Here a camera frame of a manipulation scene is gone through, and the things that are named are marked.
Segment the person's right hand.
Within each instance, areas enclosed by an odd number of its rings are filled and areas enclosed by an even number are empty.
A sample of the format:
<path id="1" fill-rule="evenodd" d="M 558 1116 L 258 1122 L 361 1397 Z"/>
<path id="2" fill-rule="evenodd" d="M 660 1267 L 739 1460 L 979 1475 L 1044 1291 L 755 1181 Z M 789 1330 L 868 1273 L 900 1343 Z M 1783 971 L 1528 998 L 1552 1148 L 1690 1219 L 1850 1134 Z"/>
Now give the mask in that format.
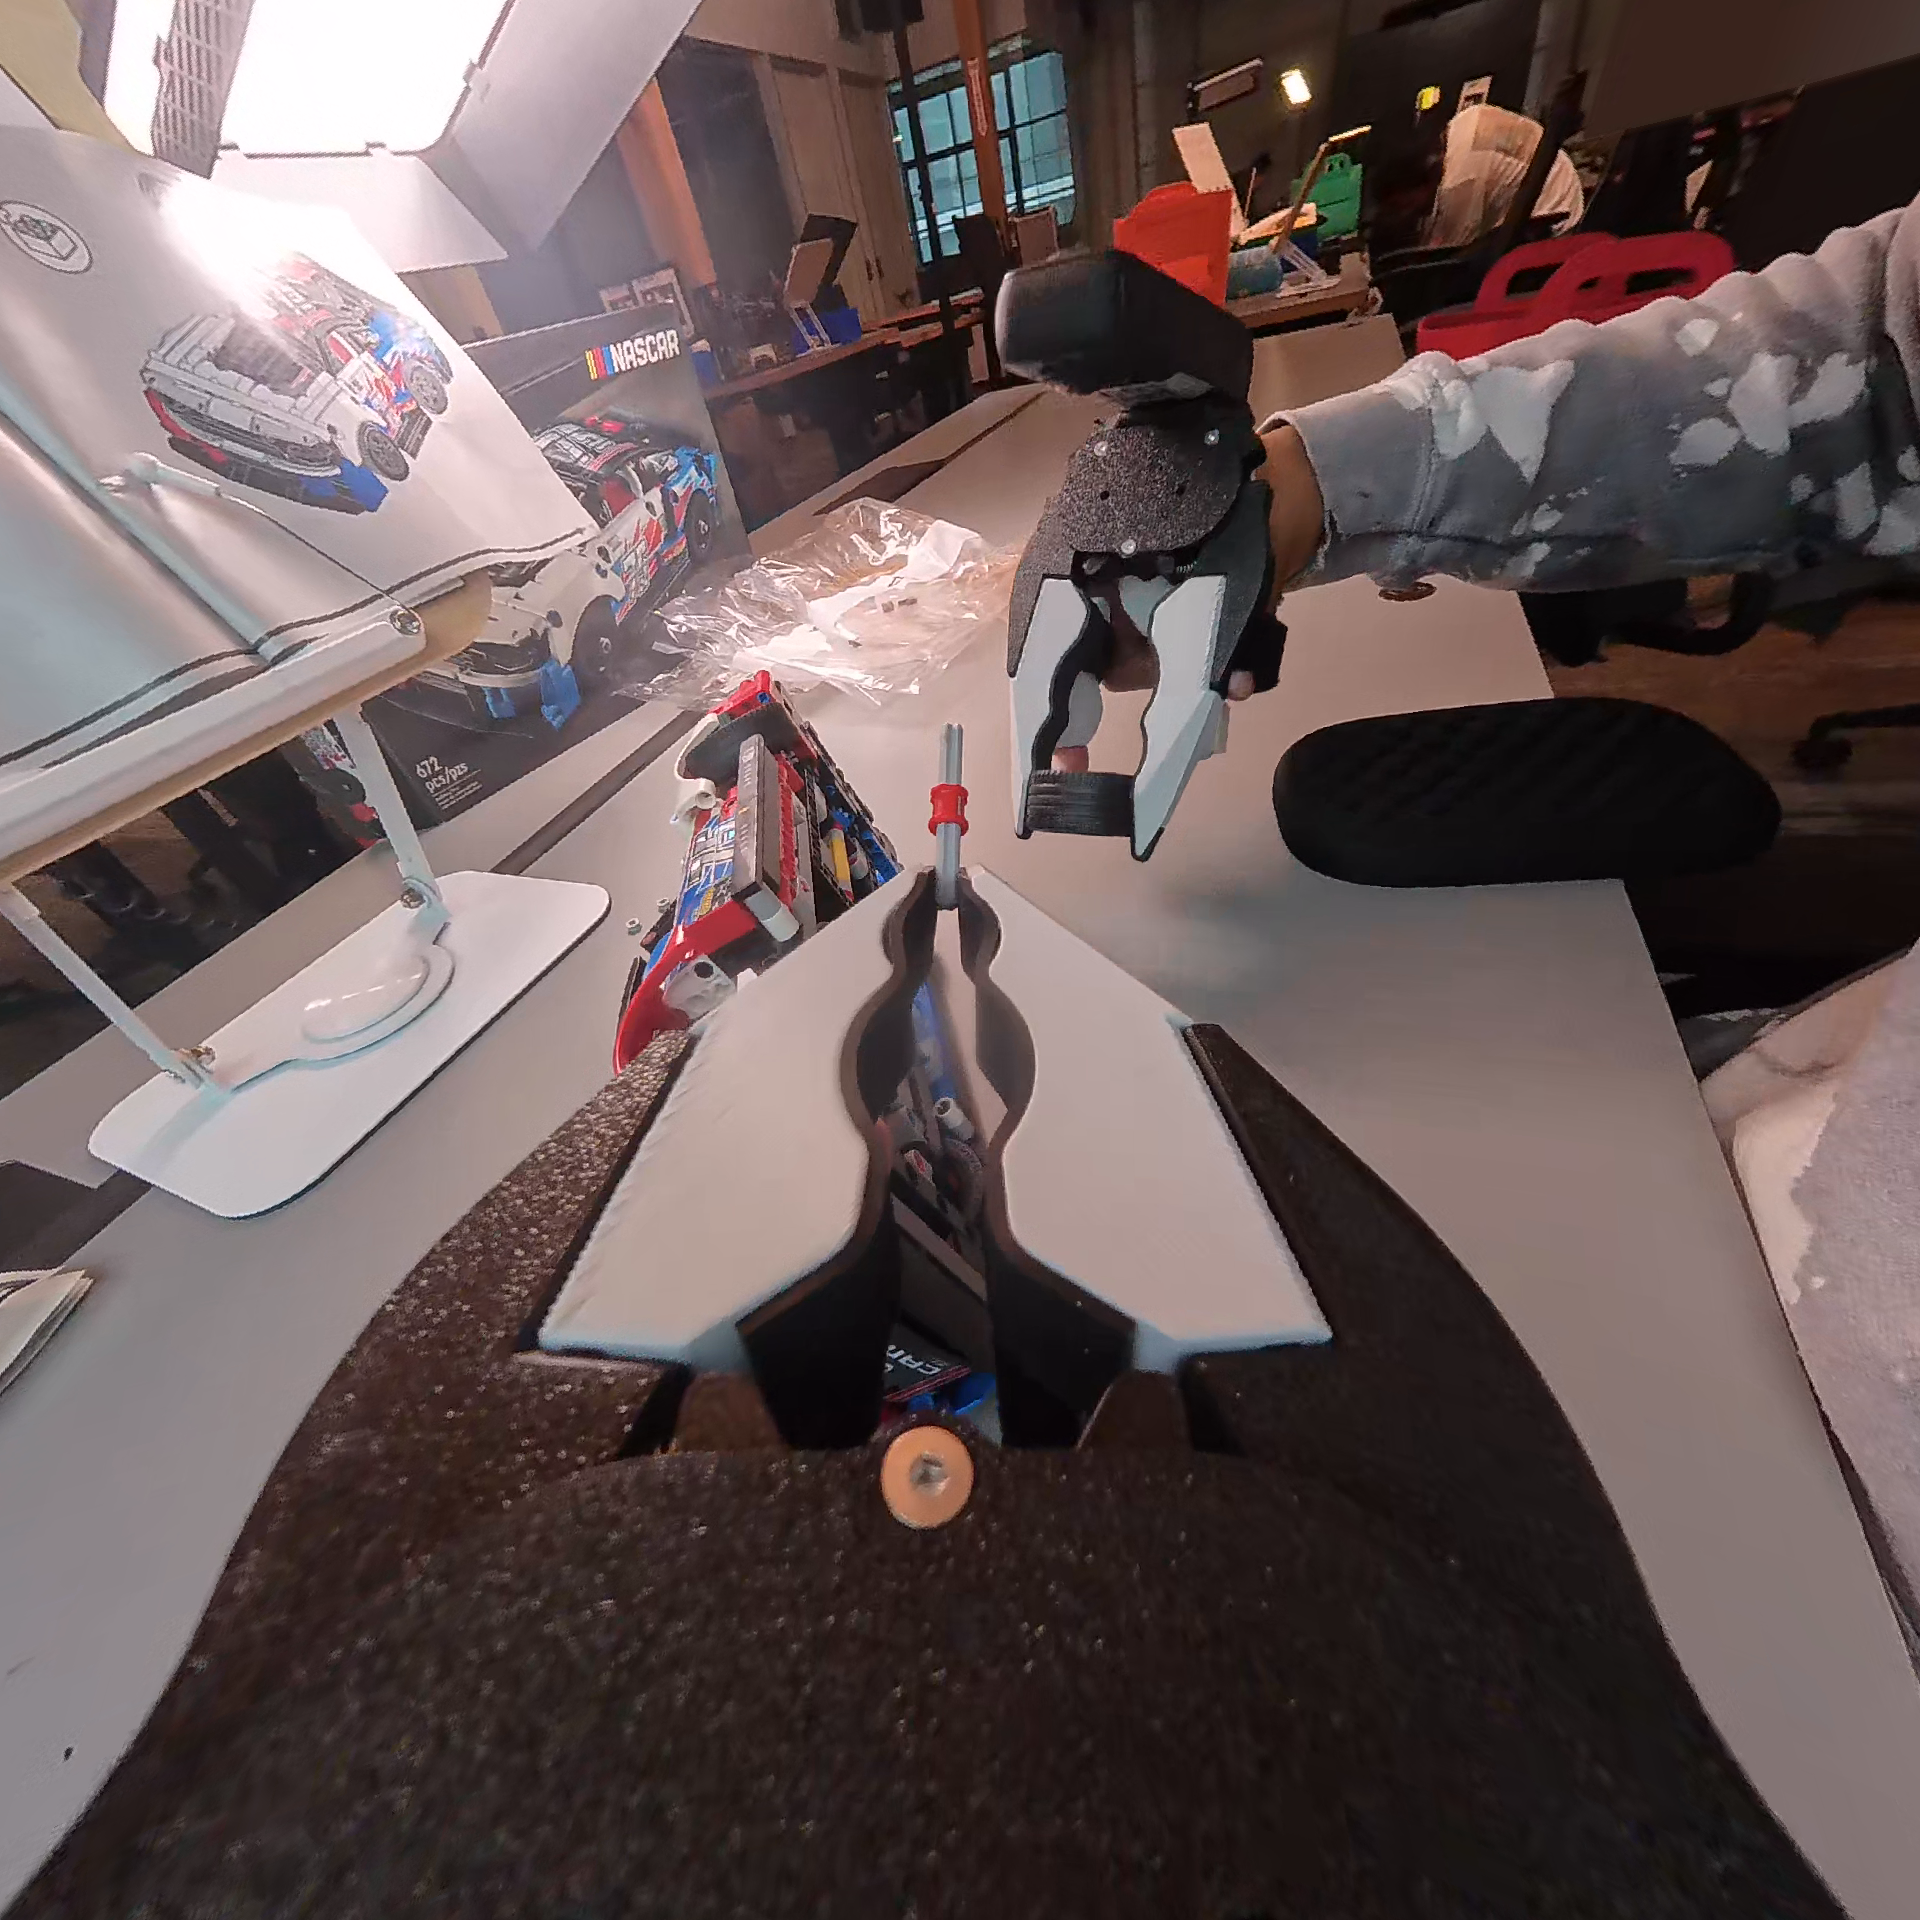
<path id="1" fill-rule="evenodd" d="M 1292 588 L 1307 572 L 1322 546 L 1326 502 L 1310 461 L 1310 450 L 1294 417 L 1273 415 L 1260 419 L 1259 432 L 1262 456 L 1256 478 L 1267 481 L 1273 493 L 1267 526 L 1270 569 L 1265 576 L 1262 605 L 1265 610 L 1279 614 L 1286 588 Z M 1104 454 L 1097 454 L 1093 445 L 1106 441 L 1110 436 L 1111 426 L 1107 421 L 1097 424 L 1083 447 L 1070 458 L 1070 471 L 1074 471 L 1074 461 L 1086 466 L 1088 461 L 1104 460 Z M 1106 687 L 1118 691 L 1152 689 L 1161 669 L 1150 656 L 1144 628 L 1138 628 L 1133 617 L 1125 610 L 1113 610 L 1111 622 L 1115 637 L 1106 645 L 1106 653 L 1099 656 L 1096 677 Z M 1254 677 L 1252 667 L 1235 667 L 1229 676 L 1229 700 L 1249 697 L 1254 689 Z M 1086 729 L 1071 731 L 1070 728 L 1070 731 L 1063 731 L 1052 745 L 1052 764 L 1058 769 L 1086 773 L 1089 767 L 1089 737 L 1091 731 Z"/>

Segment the bright light panel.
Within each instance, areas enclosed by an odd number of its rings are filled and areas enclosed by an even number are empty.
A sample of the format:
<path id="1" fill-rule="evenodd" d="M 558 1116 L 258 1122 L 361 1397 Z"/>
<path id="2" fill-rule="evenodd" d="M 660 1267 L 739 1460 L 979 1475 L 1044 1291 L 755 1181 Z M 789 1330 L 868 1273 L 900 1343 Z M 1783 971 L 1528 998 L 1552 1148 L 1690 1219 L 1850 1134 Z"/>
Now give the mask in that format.
<path id="1" fill-rule="evenodd" d="M 532 252 L 697 2 L 78 3 L 82 76 L 137 149 L 336 205 L 400 270 Z"/>

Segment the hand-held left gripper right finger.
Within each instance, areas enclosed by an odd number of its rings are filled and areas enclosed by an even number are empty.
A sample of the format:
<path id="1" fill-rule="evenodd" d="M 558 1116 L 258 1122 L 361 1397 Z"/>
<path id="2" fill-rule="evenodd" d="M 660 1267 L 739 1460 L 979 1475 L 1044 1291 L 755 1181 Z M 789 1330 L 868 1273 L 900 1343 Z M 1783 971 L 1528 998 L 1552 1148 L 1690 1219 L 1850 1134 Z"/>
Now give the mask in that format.
<path id="1" fill-rule="evenodd" d="M 957 914 L 1002 1107 L 981 1215 L 1002 1438 L 1070 1448 L 1122 1378 L 1327 1343 L 1197 1024 L 984 869 Z"/>

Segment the orange container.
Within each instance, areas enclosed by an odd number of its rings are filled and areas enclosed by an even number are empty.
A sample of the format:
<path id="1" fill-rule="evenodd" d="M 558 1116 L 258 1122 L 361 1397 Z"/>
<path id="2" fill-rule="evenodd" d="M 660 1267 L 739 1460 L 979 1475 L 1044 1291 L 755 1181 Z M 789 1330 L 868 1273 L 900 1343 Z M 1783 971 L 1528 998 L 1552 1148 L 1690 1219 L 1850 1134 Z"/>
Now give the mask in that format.
<path id="1" fill-rule="evenodd" d="M 1237 217 L 1238 203 L 1231 185 L 1171 181 L 1152 188 L 1113 222 L 1111 245 L 1224 306 Z"/>

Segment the red blue toy brick car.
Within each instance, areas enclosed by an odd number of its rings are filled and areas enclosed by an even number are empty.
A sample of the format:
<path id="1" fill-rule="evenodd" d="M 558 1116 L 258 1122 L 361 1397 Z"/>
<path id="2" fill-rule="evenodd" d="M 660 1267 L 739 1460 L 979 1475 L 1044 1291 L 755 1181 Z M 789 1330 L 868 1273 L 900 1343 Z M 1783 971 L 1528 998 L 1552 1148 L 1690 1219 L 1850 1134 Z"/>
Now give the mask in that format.
<path id="1" fill-rule="evenodd" d="M 621 988 L 616 1070 L 631 1068 L 664 1035 L 695 1028 L 900 872 L 869 805 L 767 669 L 731 684 L 687 734 L 676 781 L 687 851 Z M 983 1316 L 972 1312 L 984 1302 L 976 1234 L 984 1135 L 963 1101 L 949 1020 L 930 986 L 916 990 L 909 1018 L 916 1063 L 882 1113 L 904 1265 L 884 1408 L 986 1429 L 997 1382 Z"/>

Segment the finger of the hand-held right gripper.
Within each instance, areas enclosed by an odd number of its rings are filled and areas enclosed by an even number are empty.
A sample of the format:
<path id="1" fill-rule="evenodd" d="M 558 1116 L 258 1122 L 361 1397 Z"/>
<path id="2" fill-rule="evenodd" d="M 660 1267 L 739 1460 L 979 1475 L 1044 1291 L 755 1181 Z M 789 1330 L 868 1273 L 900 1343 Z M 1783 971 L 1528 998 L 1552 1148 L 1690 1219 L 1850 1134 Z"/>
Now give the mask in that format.
<path id="1" fill-rule="evenodd" d="M 1125 583 L 1125 613 L 1155 666 L 1131 781 L 1133 858 L 1152 856 L 1194 767 L 1222 748 L 1224 597 L 1226 583 L 1216 576 Z"/>
<path id="2" fill-rule="evenodd" d="M 1056 767 L 1052 745 L 1063 731 L 1091 731 L 1101 719 L 1099 656 L 1113 641 L 1106 610 L 1070 579 L 1044 579 L 1013 664 L 1013 802 L 1021 782 Z"/>

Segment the person's right forearm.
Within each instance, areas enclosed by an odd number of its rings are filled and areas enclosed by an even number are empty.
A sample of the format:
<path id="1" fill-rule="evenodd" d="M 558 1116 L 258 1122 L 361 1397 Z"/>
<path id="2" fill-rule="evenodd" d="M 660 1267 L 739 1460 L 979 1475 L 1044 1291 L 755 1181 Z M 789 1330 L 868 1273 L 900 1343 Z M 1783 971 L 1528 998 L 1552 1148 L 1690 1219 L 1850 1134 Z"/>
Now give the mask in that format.
<path id="1" fill-rule="evenodd" d="M 1260 426 L 1274 583 L 1917 579 L 1919 205 Z"/>

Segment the black toy wheel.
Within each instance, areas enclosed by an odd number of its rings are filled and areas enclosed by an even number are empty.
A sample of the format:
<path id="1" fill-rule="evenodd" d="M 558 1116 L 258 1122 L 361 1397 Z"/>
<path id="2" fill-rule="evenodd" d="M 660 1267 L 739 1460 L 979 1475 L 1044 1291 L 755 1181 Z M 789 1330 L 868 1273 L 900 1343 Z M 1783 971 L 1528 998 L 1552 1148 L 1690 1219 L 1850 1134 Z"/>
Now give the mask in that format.
<path id="1" fill-rule="evenodd" d="M 1136 835 L 1136 781 L 1115 773 L 1034 769 L 1021 782 L 1016 835 L 1122 838 Z"/>

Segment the clear plastic bag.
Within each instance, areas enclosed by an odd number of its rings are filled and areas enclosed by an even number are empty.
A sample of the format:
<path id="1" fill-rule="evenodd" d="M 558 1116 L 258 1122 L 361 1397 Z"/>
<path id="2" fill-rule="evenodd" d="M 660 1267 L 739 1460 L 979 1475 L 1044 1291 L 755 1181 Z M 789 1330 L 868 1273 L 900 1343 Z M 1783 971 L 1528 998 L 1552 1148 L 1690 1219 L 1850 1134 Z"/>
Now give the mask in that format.
<path id="1" fill-rule="evenodd" d="M 1016 565 L 1014 544 L 864 496 L 727 580 L 664 603 L 616 687 L 691 710 L 717 707 L 761 671 L 789 691 L 874 705 L 917 695 L 1005 626 Z"/>

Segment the red chair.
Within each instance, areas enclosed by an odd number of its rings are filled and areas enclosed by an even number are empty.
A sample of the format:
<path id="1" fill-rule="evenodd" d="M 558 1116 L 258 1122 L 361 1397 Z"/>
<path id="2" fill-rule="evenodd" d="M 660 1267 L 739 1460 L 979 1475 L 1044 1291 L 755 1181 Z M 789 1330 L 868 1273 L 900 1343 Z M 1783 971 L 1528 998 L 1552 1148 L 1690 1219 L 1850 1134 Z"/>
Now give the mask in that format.
<path id="1" fill-rule="evenodd" d="M 1734 268 L 1725 237 L 1693 227 L 1528 242 L 1495 261 L 1473 302 L 1425 316 L 1416 350 L 1468 359 L 1564 320 L 1600 324 L 1660 299 L 1694 299 Z"/>

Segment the white book stand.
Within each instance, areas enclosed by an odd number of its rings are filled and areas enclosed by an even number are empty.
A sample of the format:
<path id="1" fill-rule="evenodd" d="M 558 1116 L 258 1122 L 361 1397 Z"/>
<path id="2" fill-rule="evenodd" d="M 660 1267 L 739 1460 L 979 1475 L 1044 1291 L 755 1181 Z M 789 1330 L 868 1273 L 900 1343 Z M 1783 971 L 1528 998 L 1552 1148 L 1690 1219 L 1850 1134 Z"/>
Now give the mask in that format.
<path id="1" fill-rule="evenodd" d="M 244 1218 L 279 1208 L 477 1038 L 610 911 L 591 882 L 438 872 L 377 750 L 365 704 L 462 648 L 493 606 L 487 572 L 401 608 L 408 659 L 273 671 L 120 731 L 61 764 L 4 767 L 4 915 L 158 1066 L 90 1149 L 179 1199 Z M 16 878 L 179 799 L 217 773 L 336 721 L 395 852 L 398 902 L 203 1043 L 163 1038 L 28 911 Z"/>

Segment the instruction booklet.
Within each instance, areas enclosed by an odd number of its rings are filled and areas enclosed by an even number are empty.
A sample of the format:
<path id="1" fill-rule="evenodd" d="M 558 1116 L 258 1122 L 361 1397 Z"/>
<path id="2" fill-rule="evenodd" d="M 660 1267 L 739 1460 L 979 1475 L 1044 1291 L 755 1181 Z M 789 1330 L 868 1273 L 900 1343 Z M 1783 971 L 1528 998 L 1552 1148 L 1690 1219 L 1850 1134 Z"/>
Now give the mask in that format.
<path id="1" fill-rule="evenodd" d="M 590 535 L 343 211 L 47 127 L 3 202 L 4 767 L 408 659 L 401 608 Z"/>

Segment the person's pale clothing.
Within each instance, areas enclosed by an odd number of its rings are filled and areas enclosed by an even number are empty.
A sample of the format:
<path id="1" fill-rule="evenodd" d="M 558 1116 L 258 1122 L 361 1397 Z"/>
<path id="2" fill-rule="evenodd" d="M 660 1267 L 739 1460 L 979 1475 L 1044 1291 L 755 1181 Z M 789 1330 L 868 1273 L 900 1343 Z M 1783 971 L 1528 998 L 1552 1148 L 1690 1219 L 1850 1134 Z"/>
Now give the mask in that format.
<path id="1" fill-rule="evenodd" d="M 1919 1617 L 1919 950 L 1759 1026 L 1701 1095 L 1908 1632 Z"/>

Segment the folded paper leaflet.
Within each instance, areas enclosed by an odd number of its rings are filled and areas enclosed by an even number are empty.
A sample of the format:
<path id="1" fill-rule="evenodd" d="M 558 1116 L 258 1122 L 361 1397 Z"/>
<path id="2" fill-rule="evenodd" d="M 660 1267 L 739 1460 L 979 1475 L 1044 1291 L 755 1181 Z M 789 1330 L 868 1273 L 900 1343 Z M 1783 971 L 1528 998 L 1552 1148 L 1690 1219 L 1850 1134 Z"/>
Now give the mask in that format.
<path id="1" fill-rule="evenodd" d="M 3 1391 L 32 1365 L 94 1283 L 94 1275 L 76 1267 L 3 1273 Z"/>

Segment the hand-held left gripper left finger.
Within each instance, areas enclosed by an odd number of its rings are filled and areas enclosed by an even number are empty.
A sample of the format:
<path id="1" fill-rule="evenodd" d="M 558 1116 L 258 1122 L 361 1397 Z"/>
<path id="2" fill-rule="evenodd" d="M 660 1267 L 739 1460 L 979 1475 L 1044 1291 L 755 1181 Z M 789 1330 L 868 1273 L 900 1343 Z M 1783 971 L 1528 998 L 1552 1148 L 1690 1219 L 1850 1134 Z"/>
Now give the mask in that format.
<path id="1" fill-rule="evenodd" d="M 750 1378 L 787 1443 L 864 1443 L 900 1314 L 886 1111 L 940 922 L 901 872 L 692 1035 L 538 1350 Z"/>

